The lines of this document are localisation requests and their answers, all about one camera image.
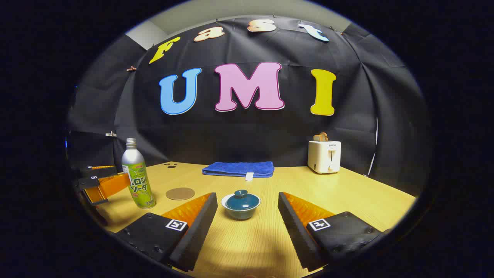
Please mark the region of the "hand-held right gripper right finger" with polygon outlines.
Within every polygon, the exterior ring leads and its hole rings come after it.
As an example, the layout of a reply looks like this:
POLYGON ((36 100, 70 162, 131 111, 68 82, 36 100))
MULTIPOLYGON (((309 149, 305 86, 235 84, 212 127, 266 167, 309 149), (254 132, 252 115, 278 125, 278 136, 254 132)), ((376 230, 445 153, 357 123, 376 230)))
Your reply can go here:
POLYGON ((351 261, 390 233, 351 212, 335 214, 287 192, 279 193, 277 207, 300 264, 309 271, 351 261))

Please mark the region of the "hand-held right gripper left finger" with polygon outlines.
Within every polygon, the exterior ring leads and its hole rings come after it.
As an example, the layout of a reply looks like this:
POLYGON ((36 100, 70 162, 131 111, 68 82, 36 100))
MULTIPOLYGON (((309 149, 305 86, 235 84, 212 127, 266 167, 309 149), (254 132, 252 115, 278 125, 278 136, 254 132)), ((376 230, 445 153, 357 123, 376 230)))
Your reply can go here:
POLYGON ((162 215, 146 213, 115 238, 157 263, 192 271, 217 208, 217 194, 211 192, 162 215))

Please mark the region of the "silver green-label water bottle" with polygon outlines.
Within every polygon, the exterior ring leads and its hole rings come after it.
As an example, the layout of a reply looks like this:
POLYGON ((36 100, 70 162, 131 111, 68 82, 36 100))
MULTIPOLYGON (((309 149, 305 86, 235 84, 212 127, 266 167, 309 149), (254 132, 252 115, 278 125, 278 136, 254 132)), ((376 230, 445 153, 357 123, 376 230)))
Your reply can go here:
POLYGON ((122 155, 122 170, 129 177, 129 192, 137 207, 150 209, 156 205, 156 199, 150 187, 146 163, 137 149, 136 138, 126 139, 126 150, 122 155))

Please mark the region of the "round brown coaster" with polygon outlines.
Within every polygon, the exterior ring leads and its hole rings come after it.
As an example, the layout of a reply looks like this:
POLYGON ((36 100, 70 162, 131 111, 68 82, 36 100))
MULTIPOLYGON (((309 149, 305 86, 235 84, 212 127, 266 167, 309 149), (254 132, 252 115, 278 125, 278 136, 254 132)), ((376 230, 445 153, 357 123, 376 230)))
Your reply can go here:
POLYGON ((194 195, 195 191, 192 188, 173 188, 166 192, 166 197, 171 200, 187 200, 194 195))

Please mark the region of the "white ceramic teacup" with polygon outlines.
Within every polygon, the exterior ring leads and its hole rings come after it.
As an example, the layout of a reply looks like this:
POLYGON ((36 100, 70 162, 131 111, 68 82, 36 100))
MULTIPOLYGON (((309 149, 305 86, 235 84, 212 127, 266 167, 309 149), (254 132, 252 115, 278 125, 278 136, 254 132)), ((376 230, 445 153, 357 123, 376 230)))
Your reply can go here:
POLYGON ((221 205, 224 210, 224 215, 233 220, 247 220, 253 217, 257 211, 257 207, 261 204, 261 199, 255 194, 249 193, 249 195, 253 196, 251 199, 253 199, 254 202, 251 201, 250 203, 253 205, 245 210, 234 210, 227 206, 228 200, 234 198, 235 194, 232 193, 223 197, 221 199, 221 205))

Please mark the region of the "teal teacup lid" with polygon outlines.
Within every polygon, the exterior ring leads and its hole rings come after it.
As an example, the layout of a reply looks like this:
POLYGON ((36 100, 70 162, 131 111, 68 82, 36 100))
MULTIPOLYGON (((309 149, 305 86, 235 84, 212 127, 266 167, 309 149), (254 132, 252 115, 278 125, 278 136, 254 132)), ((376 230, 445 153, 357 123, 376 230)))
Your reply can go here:
POLYGON ((260 198, 249 193, 247 190, 237 190, 233 196, 228 198, 226 206, 231 210, 243 211, 253 209, 260 203, 260 198))

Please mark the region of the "folded blue towel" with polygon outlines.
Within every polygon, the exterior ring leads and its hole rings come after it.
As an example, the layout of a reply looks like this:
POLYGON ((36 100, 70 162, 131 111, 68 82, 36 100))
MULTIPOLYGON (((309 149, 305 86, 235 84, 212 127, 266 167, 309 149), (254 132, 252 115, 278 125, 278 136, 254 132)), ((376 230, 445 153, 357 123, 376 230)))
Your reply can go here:
POLYGON ((240 176, 244 178, 270 178, 274 174, 271 161, 258 163, 226 163, 215 162, 202 169, 204 175, 240 176))

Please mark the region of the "white toaster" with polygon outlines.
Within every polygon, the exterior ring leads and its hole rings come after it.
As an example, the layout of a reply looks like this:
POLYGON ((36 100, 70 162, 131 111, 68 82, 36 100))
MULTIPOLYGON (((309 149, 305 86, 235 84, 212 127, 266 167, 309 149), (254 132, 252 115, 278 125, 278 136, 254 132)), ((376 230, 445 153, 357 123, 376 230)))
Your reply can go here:
POLYGON ((319 174, 340 171, 340 141, 309 141, 307 166, 319 174))

